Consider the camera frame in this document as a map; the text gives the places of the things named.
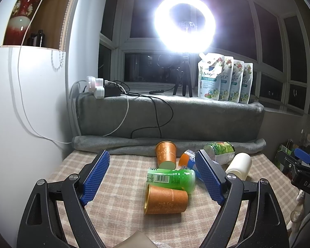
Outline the orange paper cup upside-down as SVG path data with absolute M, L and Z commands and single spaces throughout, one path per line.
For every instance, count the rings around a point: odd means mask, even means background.
M 162 141 L 156 145 L 156 157 L 159 168 L 174 170 L 176 168 L 176 146 L 171 141 Z

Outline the white plastic cup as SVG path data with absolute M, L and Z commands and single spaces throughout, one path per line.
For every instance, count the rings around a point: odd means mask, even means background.
M 251 169 L 252 160 L 247 153 L 238 153 L 226 169 L 226 174 L 235 174 L 238 178 L 245 181 Z

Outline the orange paper cup lying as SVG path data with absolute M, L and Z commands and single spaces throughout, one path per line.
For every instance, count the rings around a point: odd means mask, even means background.
M 177 214 L 185 212 L 189 197 L 186 191 L 148 185 L 144 214 Z

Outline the green box on floor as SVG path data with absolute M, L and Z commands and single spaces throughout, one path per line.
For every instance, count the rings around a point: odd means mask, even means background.
M 277 153 L 279 151 L 284 151 L 286 154 L 290 155 L 292 153 L 293 145 L 294 145 L 294 142 L 292 139 L 287 140 L 286 142 L 283 142 L 278 146 Z M 279 162 L 279 159 L 277 159 L 277 155 L 275 155 L 273 163 L 275 164 L 277 168 L 280 168 L 280 162 Z

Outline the green salad label jar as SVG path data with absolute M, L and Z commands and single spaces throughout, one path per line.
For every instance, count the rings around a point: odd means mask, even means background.
M 235 148 L 230 142 L 210 142 L 203 149 L 211 160 L 220 165 L 230 163 L 235 156 Z

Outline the refill pouch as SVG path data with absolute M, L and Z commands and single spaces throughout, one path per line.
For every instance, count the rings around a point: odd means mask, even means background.
M 234 57 L 224 56 L 223 71 L 219 75 L 221 80 L 219 101 L 227 101 L 230 93 Z
M 218 100 L 224 55 L 200 53 L 199 57 L 201 60 L 198 63 L 198 97 L 201 99 Z
M 240 91 L 239 102 L 248 104 L 251 94 L 251 86 L 253 83 L 253 63 L 245 63 L 243 70 L 243 78 Z
M 234 59 L 228 101 L 238 103 L 243 79 L 244 61 Z

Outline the green plastic bottle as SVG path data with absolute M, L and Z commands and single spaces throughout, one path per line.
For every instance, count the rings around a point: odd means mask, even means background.
M 196 176 L 195 172 L 189 169 L 168 170 L 162 168 L 149 168 L 146 184 L 183 190 L 188 194 L 191 194 L 196 186 Z

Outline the white shelf cabinet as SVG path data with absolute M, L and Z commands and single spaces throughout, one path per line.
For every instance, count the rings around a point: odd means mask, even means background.
M 1 44 L 16 0 L 0 2 L 0 234 L 16 246 L 38 179 L 70 151 L 65 54 Z

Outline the blue orange plastic bottle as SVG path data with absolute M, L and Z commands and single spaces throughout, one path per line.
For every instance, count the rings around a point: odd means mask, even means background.
M 195 170 L 195 152 L 189 149 L 186 150 L 179 159 L 179 166 L 182 168 Z

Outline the grey blanket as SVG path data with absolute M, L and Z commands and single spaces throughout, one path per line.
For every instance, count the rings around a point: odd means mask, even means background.
M 259 138 L 264 107 L 179 96 L 120 96 L 96 99 L 80 94 L 75 102 L 78 151 L 112 155 L 154 156 L 161 141 L 172 141 L 181 155 L 210 142 L 230 142 L 236 152 L 254 154 L 265 149 Z

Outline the black tripod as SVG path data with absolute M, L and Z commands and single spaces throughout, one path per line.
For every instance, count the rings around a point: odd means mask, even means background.
M 189 55 L 183 54 L 181 57 L 181 63 L 176 70 L 176 82 L 173 90 L 173 95 L 177 94 L 179 85 L 182 85 L 182 95 L 186 96 L 186 88 L 189 91 L 189 97 L 193 97 L 193 91 L 191 87 L 191 73 Z

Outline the white power strip with plugs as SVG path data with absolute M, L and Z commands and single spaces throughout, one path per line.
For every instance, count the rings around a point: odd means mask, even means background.
M 88 91 L 93 93 L 96 99 L 105 97 L 105 80 L 103 78 L 87 76 L 87 87 Z

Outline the black power adapter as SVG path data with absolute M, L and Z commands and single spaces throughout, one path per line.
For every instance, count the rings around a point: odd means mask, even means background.
M 115 83 L 110 83 L 105 86 L 105 97 L 118 97 L 121 95 L 121 89 Z

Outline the dark glass bottle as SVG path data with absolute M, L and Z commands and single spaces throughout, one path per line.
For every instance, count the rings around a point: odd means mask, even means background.
M 27 39 L 27 46 L 45 47 L 45 34 L 43 30 L 38 30 L 37 33 L 31 33 Z

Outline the red white vase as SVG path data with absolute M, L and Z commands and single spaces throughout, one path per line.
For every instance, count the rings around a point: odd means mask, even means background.
M 39 0 L 17 0 L 4 37 L 4 45 L 21 45 L 26 28 L 31 22 L 31 15 Z

